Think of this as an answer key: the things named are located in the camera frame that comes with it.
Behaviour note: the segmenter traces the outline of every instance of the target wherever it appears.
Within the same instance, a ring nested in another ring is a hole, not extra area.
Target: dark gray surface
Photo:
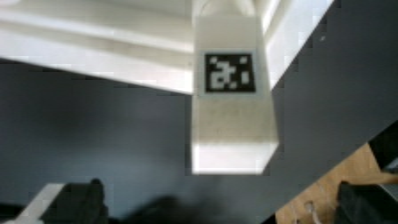
[[[274,89],[283,146],[263,176],[189,175],[189,96],[2,63],[0,202],[98,177],[114,216],[174,195],[214,219],[260,223],[398,118],[397,27],[398,1],[341,1]]]

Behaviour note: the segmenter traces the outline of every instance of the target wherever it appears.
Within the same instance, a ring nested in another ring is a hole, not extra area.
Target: white panel
[[[190,93],[189,54],[15,24],[2,23],[0,27],[0,57]]]
[[[272,87],[292,64],[331,4],[333,0],[281,0],[265,36]]]
[[[190,20],[112,2],[22,1],[0,7],[0,21],[185,53],[194,52]]]
[[[261,174],[277,148],[265,60],[258,51],[261,46],[256,17],[198,17],[192,102],[196,174]],[[238,80],[247,72],[254,80],[251,85]],[[224,85],[222,91],[217,85],[212,86],[215,75],[224,79],[222,85],[238,83],[242,92],[235,85]]]
[[[64,188],[64,184],[48,184],[43,188],[39,194],[36,195],[34,200],[29,203],[29,206],[16,218],[16,224],[39,224],[41,215],[45,214],[46,208],[57,198],[59,192]]]

